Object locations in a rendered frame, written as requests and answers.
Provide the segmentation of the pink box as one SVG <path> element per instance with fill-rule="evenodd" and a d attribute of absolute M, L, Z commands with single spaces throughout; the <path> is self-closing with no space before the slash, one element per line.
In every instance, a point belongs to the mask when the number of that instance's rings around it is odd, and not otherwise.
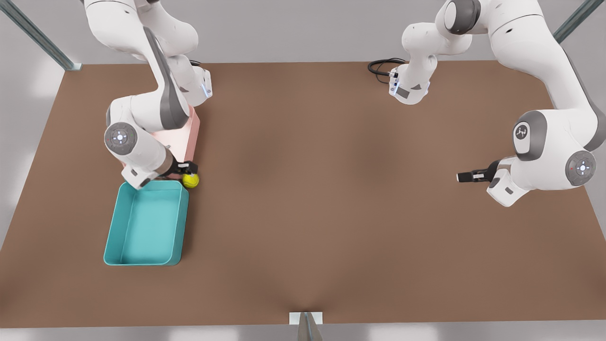
<path fill-rule="evenodd" d="M 169 102 L 171 107 L 135 109 L 135 96 L 113 101 L 107 111 L 104 143 L 123 165 L 128 181 L 164 177 L 164 162 L 193 161 L 199 119 L 192 105 Z"/>

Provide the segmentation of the teal plastic tray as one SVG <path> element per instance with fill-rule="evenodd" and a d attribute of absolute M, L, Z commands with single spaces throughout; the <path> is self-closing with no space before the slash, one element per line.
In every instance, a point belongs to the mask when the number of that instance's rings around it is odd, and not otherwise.
<path fill-rule="evenodd" d="M 175 266 L 180 262 L 190 194 L 177 180 L 121 184 L 103 260 L 109 266 Z"/>

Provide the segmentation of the silver frame post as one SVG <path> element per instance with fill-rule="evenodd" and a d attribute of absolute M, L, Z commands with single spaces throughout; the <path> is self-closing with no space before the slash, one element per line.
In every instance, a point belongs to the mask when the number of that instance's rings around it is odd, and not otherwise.
<path fill-rule="evenodd" d="M 82 69 L 81 63 L 74 63 L 70 60 L 11 0 L 0 0 L 0 11 L 65 71 Z"/>
<path fill-rule="evenodd" d="M 565 41 L 604 2 L 605 0 L 584 0 L 554 32 L 556 42 L 561 44 Z"/>
<path fill-rule="evenodd" d="M 297 325 L 297 341 L 323 341 L 318 328 L 323 323 L 323 312 L 289 313 L 289 324 Z"/>

